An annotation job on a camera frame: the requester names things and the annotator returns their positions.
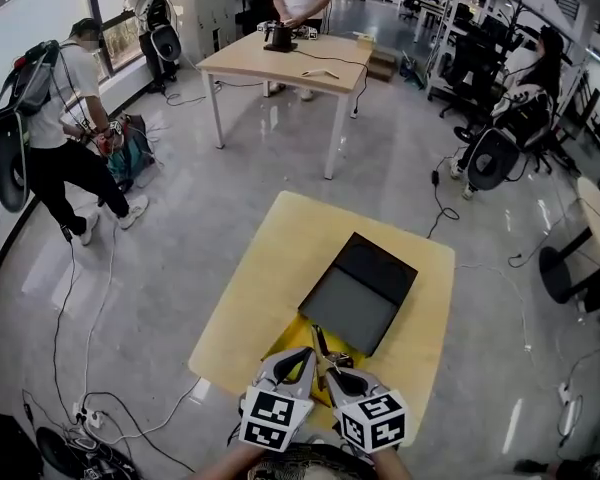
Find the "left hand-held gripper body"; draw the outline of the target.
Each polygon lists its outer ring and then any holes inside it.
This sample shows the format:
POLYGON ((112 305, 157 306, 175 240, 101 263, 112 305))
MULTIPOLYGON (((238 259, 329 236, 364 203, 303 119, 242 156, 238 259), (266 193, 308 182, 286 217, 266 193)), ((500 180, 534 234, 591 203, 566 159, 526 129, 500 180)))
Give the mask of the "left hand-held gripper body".
POLYGON ((267 357, 241 398, 239 440, 282 452, 314 408, 316 353, 310 347, 267 357))

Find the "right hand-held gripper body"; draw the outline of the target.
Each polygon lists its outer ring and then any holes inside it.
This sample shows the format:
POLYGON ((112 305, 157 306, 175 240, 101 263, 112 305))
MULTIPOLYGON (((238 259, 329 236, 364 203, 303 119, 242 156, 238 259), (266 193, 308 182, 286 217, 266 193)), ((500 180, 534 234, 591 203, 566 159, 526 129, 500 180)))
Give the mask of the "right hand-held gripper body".
POLYGON ((398 390, 355 368, 331 367, 326 387, 341 437, 365 454, 396 447, 407 436, 408 406, 398 390))

